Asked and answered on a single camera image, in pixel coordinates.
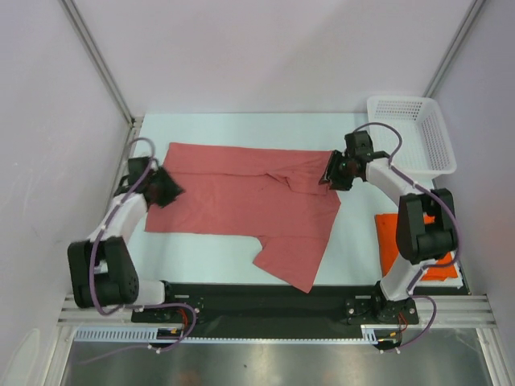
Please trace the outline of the aluminium corner post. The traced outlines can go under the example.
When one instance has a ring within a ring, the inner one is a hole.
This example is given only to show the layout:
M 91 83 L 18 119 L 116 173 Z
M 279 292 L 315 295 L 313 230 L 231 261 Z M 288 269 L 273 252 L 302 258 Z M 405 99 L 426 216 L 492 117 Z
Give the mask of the aluminium corner post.
M 137 122 L 136 117 L 131 113 L 130 107 L 122 95 L 122 91 L 115 80 L 112 71 L 107 64 L 105 57 L 95 40 L 84 16 L 80 9 L 73 0 L 59 0 L 68 21 L 76 32 L 76 35 L 83 46 L 87 56 L 89 57 L 93 67 L 100 77 L 101 82 L 105 86 L 108 94 L 110 95 L 117 111 L 122 116 L 123 120 L 129 127 L 133 127 Z
M 435 97 L 488 4 L 488 0 L 471 1 L 471 4 L 453 35 L 451 42 L 444 52 L 442 59 L 439 61 L 435 73 L 426 86 L 422 94 L 423 97 Z

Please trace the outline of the right aluminium corner post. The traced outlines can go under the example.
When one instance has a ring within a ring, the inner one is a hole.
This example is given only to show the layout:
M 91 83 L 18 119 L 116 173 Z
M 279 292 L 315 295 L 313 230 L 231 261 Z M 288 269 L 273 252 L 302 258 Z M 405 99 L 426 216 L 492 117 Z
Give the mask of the right aluminium corner post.
M 451 42 L 444 52 L 442 59 L 439 61 L 435 73 L 426 86 L 422 94 L 423 97 L 435 97 L 488 4 L 488 0 L 471 1 L 471 4 L 453 35 Z

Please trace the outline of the white plastic basket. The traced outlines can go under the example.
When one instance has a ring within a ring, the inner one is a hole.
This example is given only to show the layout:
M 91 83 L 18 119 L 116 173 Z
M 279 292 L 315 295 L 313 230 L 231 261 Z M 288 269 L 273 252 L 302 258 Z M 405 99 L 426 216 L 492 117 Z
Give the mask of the white plastic basket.
M 415 96 L 371 96 L 367 100 L 375 150 L 392 154 L 393 163 L 412 179 L 451 175 L 457 165 L 438 103 Z

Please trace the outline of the pink red t shirt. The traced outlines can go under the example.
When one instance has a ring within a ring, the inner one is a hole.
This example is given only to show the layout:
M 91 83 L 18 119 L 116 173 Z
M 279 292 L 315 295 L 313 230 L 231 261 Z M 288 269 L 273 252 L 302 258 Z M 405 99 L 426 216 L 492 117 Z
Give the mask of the pink red t shirt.
M 163 166 L 184 192 L 151 206 L 145 230 L 254 237 L 262 246 L 254 265 L 309 293 L 340 209 L 319 182 L 330 156 L 172 142 Z

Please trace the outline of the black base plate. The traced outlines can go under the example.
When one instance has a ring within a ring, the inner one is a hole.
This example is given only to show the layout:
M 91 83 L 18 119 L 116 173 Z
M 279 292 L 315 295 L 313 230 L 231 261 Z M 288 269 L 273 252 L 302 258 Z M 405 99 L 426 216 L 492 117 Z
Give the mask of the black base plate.
M 165 285 L 162 306 L 135 311 L 130 321 L 171 325 L 185 322 L 193 338 L 351 339 L 365 324 L 417 326 L 422 310 L 414 298 L 396 322 L 362 318 L 375 285 L 316 285 L 304 292 L 286 285 Z

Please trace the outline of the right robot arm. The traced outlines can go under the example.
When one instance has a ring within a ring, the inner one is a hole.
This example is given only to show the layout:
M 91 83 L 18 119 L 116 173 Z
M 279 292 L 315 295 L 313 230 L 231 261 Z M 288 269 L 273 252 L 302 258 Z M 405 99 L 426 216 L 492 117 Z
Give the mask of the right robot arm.
M 401 171 L 393 155 L 376 151 L 370 135 L 359 127 L 344 137 L 344 151 L 331 153 L 320 184 L 350 191 L 355 179 L 381 190 L 398 207 L 395 243 L 398 257 L 374 286 L 362 318 L 396 322 L 409 309 L 415 285 L 430 268 L 441 267 L 448 253 L 459 251 L 459 232 L 452 193 L 430 190 Z

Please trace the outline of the left aluminium corner post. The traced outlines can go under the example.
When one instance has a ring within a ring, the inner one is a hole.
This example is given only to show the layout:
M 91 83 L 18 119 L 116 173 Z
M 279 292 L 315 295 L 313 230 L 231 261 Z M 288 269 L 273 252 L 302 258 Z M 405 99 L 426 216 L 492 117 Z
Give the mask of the left aluminium corner post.
M 130 107 L 122 95 L 122 91 L 115 80 L 112 71 L 107 64 L 105 57 L 95 40 L 84 16 L 80 9 L 73 0 L 59 0 L 68 21 L 76 32 L 76 35 L 83 46 L 87 56 L 89 57 L 93 67 L 100 77 L 101 82 L 105 86 L 108 94 L 110 95 L 117 111 L 122 116 L 123 120 L 129 127 L 133 127 L 137 122 L 136 117 L 131 113 Z

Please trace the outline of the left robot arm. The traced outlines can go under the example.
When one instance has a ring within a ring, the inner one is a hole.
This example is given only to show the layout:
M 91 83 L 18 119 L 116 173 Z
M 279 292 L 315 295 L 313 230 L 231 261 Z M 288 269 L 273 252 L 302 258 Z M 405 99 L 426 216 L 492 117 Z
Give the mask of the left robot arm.
M 156 158 L 128 161 L 128 172 L 104 219 L 86 239 L 68 246 L 72 295 L 78 307 L 108 315 L 123 306 L 149 306 L 160 321 L 176 316 L 178 302 L 166 294 L 165 283 L 138 277 L 128 243 L 150 209 L 167 207 L 183 193 Z

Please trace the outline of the folded orange t shirt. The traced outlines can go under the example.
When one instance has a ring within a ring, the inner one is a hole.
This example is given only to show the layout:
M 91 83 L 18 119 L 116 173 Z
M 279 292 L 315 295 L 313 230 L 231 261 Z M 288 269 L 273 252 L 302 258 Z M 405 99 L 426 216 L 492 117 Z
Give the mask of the folded orange t shirt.
M 385 213 L 375 216 L 379 257 L 382 276 L 385 276 L 396 261 L 399 251 L 396 244 L 398 215 Z M 422 277 L 422 281 L 447 281 L 458 279 L 459 274 L 455 266 L 445 268 L 430 268 Z

